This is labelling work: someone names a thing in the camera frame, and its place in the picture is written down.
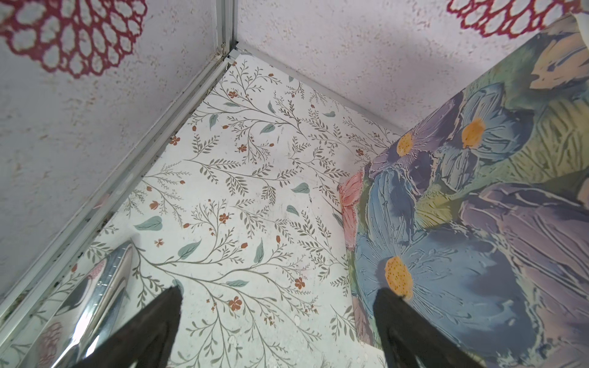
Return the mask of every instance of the textured white wall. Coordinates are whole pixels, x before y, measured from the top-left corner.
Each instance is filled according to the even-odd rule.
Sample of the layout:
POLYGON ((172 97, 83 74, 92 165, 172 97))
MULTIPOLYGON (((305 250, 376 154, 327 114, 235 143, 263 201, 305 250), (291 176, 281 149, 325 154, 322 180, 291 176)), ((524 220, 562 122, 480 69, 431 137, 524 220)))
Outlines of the textured white wall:
MULTIPOLYGON (((516 3, 521 9, 528 1, 516 3)), ((238 4, 239 41, 404 129, 531 36, 483 38, 463 30, 460 19, 446 12, 447 0, 238 4)))
POLYGON ((211 59, 213 1, 147 0, 133 53, 99 77, 46 72, 1 38, 0 295, 211 59))

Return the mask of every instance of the red doily pattern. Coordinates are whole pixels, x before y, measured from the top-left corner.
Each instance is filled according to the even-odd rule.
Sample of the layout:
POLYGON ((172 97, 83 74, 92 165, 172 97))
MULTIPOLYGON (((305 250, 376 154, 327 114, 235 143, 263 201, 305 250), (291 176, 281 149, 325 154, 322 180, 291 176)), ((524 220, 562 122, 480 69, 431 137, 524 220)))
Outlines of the red doily pattern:
POLYGON ((104 268, 106 263, 107 263, 106 259, 100 261, 100 263, 98 263, 96 266, 94 266, 94 268, 88 273, 88 276, 90 276, 91 279, 96 279, 96 277, 98 275, 100 275, 100 272, 102 272, 102 269, 104 268))
POLYGON ((132 53, 146 12, 145 0, 0 0, 0 35, 48 72, 101 75, 132 53))
POLYGON ((449 13, 462 19, 461 28, 483 37, 521 34, 543 29, 562 15, 582 10, 581 0, 450 0, 449 13))
POLYGON ((55 322, 47 327, 39 336, 39 363, 38 368, 49 368, 53 364, 57 354, 57 343, 61 338, 63 326, 61 322, 55 322))

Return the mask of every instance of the shiny metal surface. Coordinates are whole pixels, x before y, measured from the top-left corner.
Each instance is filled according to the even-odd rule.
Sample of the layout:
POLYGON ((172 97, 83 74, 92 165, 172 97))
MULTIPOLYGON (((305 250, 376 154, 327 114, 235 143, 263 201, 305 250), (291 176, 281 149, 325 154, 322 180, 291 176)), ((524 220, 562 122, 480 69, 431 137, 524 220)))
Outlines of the shiny metal surface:
POLYGON ((133 243, 101 260, 49 319, 19 368, 68 368, 110 335, 131 274, 133 243))

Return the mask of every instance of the small orange flower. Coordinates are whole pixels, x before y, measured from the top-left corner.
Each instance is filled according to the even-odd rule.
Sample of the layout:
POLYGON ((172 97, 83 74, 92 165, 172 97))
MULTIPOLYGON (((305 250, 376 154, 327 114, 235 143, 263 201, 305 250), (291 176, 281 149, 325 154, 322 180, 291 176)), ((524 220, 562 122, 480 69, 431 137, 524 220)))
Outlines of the small orange flower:
POLYGON ((294 286, 298 287, 299 290, 305 287, 305 282, 302 277, 294 280, 294 286))
POLYGON ((232 311, 241 309, 241 300, 239 300, 239 296, 236 296, 233 300, 229 301, 229 307, 232 311))

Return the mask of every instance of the blue painted flower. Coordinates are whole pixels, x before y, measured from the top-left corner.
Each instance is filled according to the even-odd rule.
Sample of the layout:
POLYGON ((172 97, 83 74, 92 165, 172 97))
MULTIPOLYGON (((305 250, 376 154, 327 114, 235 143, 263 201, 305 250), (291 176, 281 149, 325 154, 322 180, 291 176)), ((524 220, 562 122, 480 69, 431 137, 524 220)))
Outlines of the blue painted flower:
POLYGON ((581 352, 589 361, 589 211, 530 185, 498 183, 469 196, 459 216, 505 237, 506 252, 537 288, 535 312, 544 337, 554 342, 544 366, 573 366, 581 352), (556 364, 561 359, 568 363, 556 364))
POLYGON ((414 187, 420 193, 424 192, 431 177, 431 153, 456 129, 461 102, 462 92, 459 92, 376 157, 370 166, 370 178, 389 167, 401 168, 407 172, 414 187))
POLYGON ((442 181, 454 191, 470 182, 478 165, 504 160, 528 141, 530 113, 505 109, 503 93, 503 84, 495 83, 472 95, 460 113, 458 131, 434 153, 442 181))
POLYGON ((490 361, 527 354, 536 332, 507 258, 457 224, 414 232, 414 201, 401 171, 375 178, 355 251, 366 311, 373 318, 377 291, 389 287, 470 352, 490 361))

